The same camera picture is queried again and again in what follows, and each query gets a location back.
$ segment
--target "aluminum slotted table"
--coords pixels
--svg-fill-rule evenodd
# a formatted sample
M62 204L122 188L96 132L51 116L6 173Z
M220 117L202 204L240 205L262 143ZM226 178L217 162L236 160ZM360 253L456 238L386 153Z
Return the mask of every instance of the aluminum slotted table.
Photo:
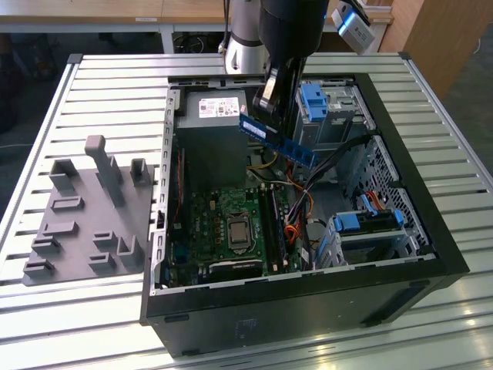
M0 224L0 368L493 366L491 177L412 61L397 54L318 54L306 70L370 74L464 254L468 276L390 325L177 360L138 323L141 274L23 286L53 160L70 157L77 168L92 168L84 142L102 134L120 166L142 157L157 167L167 76L223 74L217 55L72 56Z

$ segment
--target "power supply label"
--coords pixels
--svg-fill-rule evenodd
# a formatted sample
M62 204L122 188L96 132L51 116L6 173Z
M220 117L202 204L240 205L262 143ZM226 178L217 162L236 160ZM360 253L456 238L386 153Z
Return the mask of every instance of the power supply label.
M199 118L240 116L238 98L212 98L199 101Z

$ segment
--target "cpu socket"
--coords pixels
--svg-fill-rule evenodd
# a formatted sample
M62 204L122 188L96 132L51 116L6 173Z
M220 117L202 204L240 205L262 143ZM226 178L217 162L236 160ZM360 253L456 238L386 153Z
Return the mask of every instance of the cpu socket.
M236 254L246 253L252 246L249 214L247 212L229 214L226 222L229 249Z

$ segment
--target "motherboard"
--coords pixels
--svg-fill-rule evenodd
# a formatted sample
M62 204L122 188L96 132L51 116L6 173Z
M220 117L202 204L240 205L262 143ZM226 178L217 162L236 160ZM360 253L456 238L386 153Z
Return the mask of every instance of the motherboard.
M274 193L275 200L267 197ZM279 223L269 224L274 204ZM298 256L288 255L279 234L289 210L284 187L195 192L189 209L189 235L172 248L171 280L177 286L296 270Z

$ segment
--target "blue ram stick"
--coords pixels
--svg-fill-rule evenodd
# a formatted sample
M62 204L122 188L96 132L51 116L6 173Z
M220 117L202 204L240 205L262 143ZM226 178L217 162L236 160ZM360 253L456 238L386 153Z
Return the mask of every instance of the blue ram stick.
M301 145L296 144L293 140L289 140L279 133L269 129L262 123L258 123L255 119L251 119L244 114L240 114L240 131L252 136L256 141L276 150L280 155L285 156L289 160L311 168L317 161L317 156L314 152Z

